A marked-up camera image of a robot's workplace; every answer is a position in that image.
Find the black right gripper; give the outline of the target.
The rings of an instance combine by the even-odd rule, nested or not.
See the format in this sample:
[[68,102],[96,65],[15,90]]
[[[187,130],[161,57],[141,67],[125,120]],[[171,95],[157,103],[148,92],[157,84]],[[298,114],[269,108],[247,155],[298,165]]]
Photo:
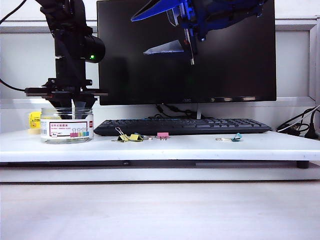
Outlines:
[[[184,29],[184,46],[195,64],[198,53],[197,41],[206,40],[211,30],[224,29],[247,18],[253,10],[251,0],[150,0],[132,17],[131,21],[141,21],[167,12],[170,22]],[[185,48],[179,40],[151,47],[144,55],[183,53]]]

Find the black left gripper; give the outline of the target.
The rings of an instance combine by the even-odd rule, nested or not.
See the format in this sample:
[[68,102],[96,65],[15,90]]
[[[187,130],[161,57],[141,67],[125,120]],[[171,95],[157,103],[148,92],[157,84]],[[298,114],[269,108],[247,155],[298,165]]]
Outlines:
[[76,119],[85,119],[92,112],[96,102],[95,96],[108,96],[106,89],[87,88],[93,81],[85,79],[82,83],[75,79],[49,78],[41,87],[27,87],[24,92],[27,97],[42,97],[48,100],[54,108],[46,109],[46,118],[52,120],[71,120],[73,118],[72,98],[74,99],[74,114]]

